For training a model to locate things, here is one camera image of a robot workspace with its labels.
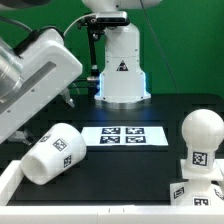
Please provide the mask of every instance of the black table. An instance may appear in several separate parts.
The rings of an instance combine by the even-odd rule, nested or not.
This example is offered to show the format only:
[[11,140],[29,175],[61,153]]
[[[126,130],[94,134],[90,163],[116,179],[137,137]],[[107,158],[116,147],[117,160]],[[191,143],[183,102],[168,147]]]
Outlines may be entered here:
[[[169,146],[88,147],[83,161],[43,186],[24,178],[8,205],[169,205],[169,185],[182,182],[180,159],[187,148],[184,118],[196,109],[224,116],[224,100],[209,94],[153,95],[151,105],[117,111],[96,107],[88,96],[74,97],[72,110],[57,97],[22,128],[39,139],[55,123],[83,127],[162,126]],[[29,150],[22,143],[0,145],[0,169]],[[224,158],[221,144],[216,158]]]

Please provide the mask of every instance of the white robot figure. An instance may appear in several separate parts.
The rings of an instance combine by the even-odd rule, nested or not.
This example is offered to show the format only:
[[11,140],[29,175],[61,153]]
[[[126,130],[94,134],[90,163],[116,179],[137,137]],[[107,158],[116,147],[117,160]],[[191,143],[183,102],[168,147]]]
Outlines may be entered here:
[[171,184],[171,205],[224,206],[220,186],[223,176],[215,160],[215,151],[224,138],[221,117],[210,110],[196,110],[182,125],[183,138],[188,147],[186,160],[181,160],[182,177],[188,182]]
[[[118,10],[140,9],[139,0],[82,0],[101,19],[110,21]],[[143,0],[145,7],[158,5],[161,0]],[[113,109],[131,109],[150,101],[146,91],[145,73],[140,68],[140,35],[133,24],[108,27],[105,30],[105,68],[100,74],[96,103]]]
[[[26,8],[50,0],[0,0],[0,10]],[[23,139],[17,132],[25,122],[63,94],[73,105],[67,86],[82,73],[80,62],[64,47],[61,35],[49,29],[33,40],[19,56],[0,41],[0,143]]]

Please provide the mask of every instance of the green wall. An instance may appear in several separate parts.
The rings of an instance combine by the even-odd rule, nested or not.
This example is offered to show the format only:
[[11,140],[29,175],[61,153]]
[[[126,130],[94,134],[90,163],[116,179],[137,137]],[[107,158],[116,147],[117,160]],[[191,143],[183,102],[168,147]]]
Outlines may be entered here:
[[[89,10],[81,0],[53,0],[47,6],[1,15],[19,20],[33,29],[45,25],[65,28]],[[152,38],[143,11],[128,11],[141,32],[141,67],[149,75],[152,93],[176,93],[174,84]],[[147,10],[150,22],[170,64],[180,93],[212,93],[224,97],[224,2],[223,0],[164,0]],[[15,46],[26,32],[1,23],[0,34]],[[74,28],[65,45],[84,66],[82,77],[90,70],[85,28]],[[103,40],[97,43],[98,62],[104,67]]]

